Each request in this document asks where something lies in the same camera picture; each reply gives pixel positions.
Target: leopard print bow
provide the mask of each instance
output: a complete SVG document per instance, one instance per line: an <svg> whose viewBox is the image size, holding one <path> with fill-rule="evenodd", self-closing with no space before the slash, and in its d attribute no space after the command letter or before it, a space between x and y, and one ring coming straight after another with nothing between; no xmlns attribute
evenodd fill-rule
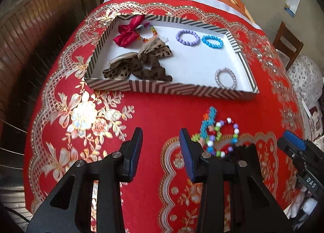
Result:
<svg viewBox="0 0 324 233"><path fill-rule="evenodd" d="M127 79L132 73L143 80L172 81L172 77L166 75L165 68L160 65L159 58L172 54L160 38L154 37L144 44L141 51L122 54L111 60L108 69L102 73L109 79ZM151 69L143 69L143 64L151 66Z"/></svg>

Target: tray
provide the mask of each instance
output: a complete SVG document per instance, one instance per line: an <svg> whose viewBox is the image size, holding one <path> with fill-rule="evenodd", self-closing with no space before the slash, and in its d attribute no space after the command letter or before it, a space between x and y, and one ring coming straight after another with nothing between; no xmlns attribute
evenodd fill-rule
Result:
<svg viewBox="0 0 324 233"><path fill-rule="evenodd" d="M159 59L166 73L173 77L172 82L140 80L133 75L127 80L106 79L102 71L109 67L109 61L117 56L142 47L142 41L135 41L128 47L119 47L112 40L119 35L118 26L129 24L135 15L119 15L107 26L101 36L85 73L88 86L96 90L133 91L178 95L196 95L216 98L250 99L259 93L252 72L232 34L223 28L185 18L146 15L142 24L150 22L158 36L173 53L171 57ZM213 49L200 42L190 47L177 42L175 34L180 29L195 31L203 35L220 37L224 42L222 49ZM141 30L141 36L150 38L149 29ZM192 35L183 34L182 39L193 41ZM235 90L219 88L215 81L217 69L227 67L233 71L237 80ZM231 77L222 73L220 80L225 86L232 85Z"/></svg>

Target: wooden wall panel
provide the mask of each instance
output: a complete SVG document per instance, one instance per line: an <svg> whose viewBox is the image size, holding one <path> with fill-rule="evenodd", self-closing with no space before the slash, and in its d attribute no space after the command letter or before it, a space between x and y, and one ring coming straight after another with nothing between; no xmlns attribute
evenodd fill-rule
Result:
<svg viewBox="0 0 324 233"><path fill-rule="evenodd" d="M1 120L26 131L42 84L86 11L83 0L25 0L9 11L0 20ZM9 133L1 129L5 148Z"/></svg>

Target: red tablecloth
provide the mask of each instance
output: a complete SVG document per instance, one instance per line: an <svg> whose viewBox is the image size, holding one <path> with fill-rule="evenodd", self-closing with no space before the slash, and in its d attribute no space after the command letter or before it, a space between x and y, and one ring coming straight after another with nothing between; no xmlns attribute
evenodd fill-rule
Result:
<svg viewBox="0 0 324 233"><path fill-rule="evenodd" d="M117 13L171 15L230 30L260 93L252 100L239 101L94 92L83 80L85 69L104 26ZM144 141L137 175L131 184L120 185L125 226L131 233L192 232L201 185L193 185L187 178L177 136L183 127L190 134L198 133L202 115L210 106L217 109L216 120L231 117L239 124L239 144L257 145L264 183L285 208L295 195L295 169L277 149L276 140L286 129L300 137L303 132L297 100L284 71L264 33L237 15L187 0L111 0L102 4L70 37L38 99L26 143L26 208L35 212L77 159L91 162L103 158L139 126ZM232 132L230 128L222 130L228 135L219 147L229 141ZM228 219L226 201L226 228Z"/></svg>

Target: silver bracelet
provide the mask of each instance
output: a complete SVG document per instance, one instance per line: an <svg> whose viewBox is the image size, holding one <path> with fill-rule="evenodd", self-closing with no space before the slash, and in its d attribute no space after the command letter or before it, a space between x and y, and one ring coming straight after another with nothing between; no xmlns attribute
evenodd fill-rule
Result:
<svg viewBox="0 0 324 233"><path fill-rule="evenodd" d="M226 72L228 73L232 80L233 80L233 85L231 87L225 87L223 84L221 84L221 82L219 81L219 74L221 74L222 72ZM217 83L217 85L220 87L220 88L223 88L223 89L231 89L231 90L235 90L236 88L236 76L234 75L233 71L231 71L229 68L223 68L223 69L218 69L215 73L215 81Z"/></svg>

